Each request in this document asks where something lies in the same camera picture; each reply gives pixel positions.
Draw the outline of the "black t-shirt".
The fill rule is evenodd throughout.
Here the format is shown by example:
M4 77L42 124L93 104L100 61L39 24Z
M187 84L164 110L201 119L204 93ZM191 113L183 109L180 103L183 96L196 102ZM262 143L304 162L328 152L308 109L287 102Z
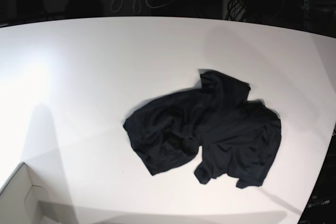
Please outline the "black t-shirt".
M201 87L165 95L124 122L132 149L150 174L180 167L198 153L201 184L228 175L240 189L263 184L281 143L281 120L261 100L250 101L248 83L209 70Z

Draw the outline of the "white cardboard box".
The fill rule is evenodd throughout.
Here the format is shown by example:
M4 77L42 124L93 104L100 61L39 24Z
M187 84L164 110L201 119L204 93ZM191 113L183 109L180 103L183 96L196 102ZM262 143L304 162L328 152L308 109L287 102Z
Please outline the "white cardboard box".
M78 223L72 206L52 202L20 163L1 186L1 223Z

